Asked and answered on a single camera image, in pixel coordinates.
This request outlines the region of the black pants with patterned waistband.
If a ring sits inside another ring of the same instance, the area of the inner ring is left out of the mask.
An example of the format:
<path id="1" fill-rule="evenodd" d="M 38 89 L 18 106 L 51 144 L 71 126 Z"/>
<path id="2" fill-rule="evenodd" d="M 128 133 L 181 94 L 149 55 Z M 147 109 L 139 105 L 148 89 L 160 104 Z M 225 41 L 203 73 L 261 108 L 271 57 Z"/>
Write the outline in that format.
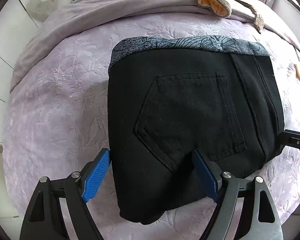
<path id="1" fill-rule="evenodd" d="M 260 43 L 127 38 L 113 48 L 108 75 L 110 157 L 128 221 L 151 224 L 206 196 L 195 149 L 238 178 L 282 152 L 281 98 Z"/>

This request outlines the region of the lilac embossed bed blanket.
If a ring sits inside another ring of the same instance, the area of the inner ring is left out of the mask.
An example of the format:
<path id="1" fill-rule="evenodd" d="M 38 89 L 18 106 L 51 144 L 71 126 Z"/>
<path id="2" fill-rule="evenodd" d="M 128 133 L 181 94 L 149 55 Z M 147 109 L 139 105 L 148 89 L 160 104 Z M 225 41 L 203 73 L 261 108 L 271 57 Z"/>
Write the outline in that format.
<path id="1" fill-rule="evenodd" d="M 178 39 L 227 36 L 260 43 L 269 53 L 281 98 L 284 129 L 300 131 L 300 43 L 285 22 L 259 0 L 246 0 L 264 20 L 231 0 L 219 18 L 194 0 L 78 0 L 54 12 L 19 56 L 4 124 L 5 180 L 24 215 L 41 176 L 66 177 L 109 148 L 108 69 L 113 48 L 133 37 Z M 300 151 L 282 152 L 246 178 L 262 176 L 281 222 L 300 205 Z M 213 211 L 207 196 L 168 210 L 151 224 L 120 216 L 113 168 L 89 211 L 105 239 L 198 239 Z"/>

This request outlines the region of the white standing fan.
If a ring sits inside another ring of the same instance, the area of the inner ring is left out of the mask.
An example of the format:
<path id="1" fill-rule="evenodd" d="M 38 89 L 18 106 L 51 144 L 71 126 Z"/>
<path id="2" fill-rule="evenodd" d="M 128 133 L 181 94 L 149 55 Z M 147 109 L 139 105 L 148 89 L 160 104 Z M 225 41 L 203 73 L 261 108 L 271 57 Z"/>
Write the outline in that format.
<path id="1" fill-rule="evenodd" d="M 28 14 L 35 20 L 44 22 L 57 10 L 59 0 L 29 0 L 26 5 Z"/>

